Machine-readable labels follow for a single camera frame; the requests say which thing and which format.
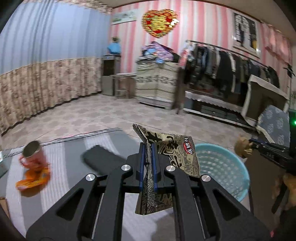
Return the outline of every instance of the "red and gold heart ornament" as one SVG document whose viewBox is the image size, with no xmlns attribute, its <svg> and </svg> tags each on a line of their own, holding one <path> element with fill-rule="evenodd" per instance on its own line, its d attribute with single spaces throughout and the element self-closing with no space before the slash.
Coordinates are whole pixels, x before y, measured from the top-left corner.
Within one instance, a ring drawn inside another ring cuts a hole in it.
<svg viewBox="0 0 296 241">
<path fill-rule="evenodd" d="M 177 18 L 178 15 L 170 9 L 149 10 L 142 17 L 142 26 L 152 36 L 161 38 L 177 25 Z"/>
</svg>

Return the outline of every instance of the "ceiling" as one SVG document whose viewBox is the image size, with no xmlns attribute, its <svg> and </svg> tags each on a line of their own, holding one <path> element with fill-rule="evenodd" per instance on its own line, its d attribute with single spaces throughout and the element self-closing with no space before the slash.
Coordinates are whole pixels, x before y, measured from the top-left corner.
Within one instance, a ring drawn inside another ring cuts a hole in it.
<svg viewBox="0 0 296 241">
<path fill-rule="evenodd" d="M 139 2 L 139 0 L 101 0 L 110 7 Z M 286 37 L 291 39 L 293 44 L 296 44 L 296 31 L 292 24 L 275 3 L 274 0 L 210 0 L 208 2 L 223 4 L 242 12 L 245 12 L 257 19 L 275 26 Z"/>
</svg>

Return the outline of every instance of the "curtain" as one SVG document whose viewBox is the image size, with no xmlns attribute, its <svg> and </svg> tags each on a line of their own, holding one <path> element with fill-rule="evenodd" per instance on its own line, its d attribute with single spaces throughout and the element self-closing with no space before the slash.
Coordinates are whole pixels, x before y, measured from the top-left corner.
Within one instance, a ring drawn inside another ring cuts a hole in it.
<svg viewBox="0 0 296 241">
<path fill-rule="evenodd" d="M 0 132 L 101 90 L 110 15 L 47 0 L 22 3 L 0 34 Z"/>
</svg>

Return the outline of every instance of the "blue plastic basket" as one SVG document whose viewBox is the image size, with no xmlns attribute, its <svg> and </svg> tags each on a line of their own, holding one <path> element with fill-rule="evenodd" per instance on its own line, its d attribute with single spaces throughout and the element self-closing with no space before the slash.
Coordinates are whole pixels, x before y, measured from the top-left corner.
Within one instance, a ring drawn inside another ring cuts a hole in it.
<svg viewBox="0 0 296 241">
<path fill-rule="evenodd" d="M 248 193 L 250 176 L 240 158 L 213 144 L 197 144 L 195 152 L 200 165 L 200 175 L 210 175 L 241 202 Z"/>
</svg>

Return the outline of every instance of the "small table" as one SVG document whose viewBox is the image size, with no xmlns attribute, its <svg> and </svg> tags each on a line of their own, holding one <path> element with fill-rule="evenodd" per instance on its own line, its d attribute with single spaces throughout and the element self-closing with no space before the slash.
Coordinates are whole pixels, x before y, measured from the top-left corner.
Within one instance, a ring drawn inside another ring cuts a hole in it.
<svg viewBox="0 0 296 241">
<path fill-rule="evenodd" d="M 136 77 L 136 73 L 119 73 L 119 74 L 113 74 L 111 75 L 114 78 L 114 96 L 115 98 L 118 98 L 119 93 L 123 92 L 126 94 L 126 99 L 129 98 L 129 91 L 131 88 L 131 83 L 129 81 L 129 78 L 134 78 Z M 123 88 L 120 88 L 120 79 L 126 79 L 126 86 Z"/>
</svg>

